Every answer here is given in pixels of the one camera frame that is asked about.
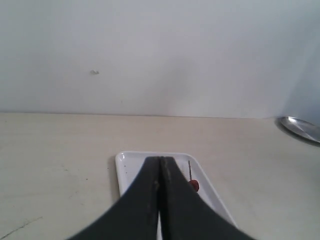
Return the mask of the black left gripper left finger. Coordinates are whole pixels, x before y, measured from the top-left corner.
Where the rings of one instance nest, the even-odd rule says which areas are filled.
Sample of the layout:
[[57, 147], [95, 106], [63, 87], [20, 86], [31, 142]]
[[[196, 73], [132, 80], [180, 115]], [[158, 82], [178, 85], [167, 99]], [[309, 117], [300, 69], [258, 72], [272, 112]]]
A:
[[120, 199], [71, 240], [155, 240], [160, 158], [148, 157]]

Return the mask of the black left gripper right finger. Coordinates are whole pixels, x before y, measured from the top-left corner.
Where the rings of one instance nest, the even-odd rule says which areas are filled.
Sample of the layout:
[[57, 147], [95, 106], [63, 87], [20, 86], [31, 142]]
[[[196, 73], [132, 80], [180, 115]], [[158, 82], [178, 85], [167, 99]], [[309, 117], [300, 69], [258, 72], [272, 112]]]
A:
[[163, 240], [252, 240], [212, 210], [172, 157], [159, 158], [158, 210]]

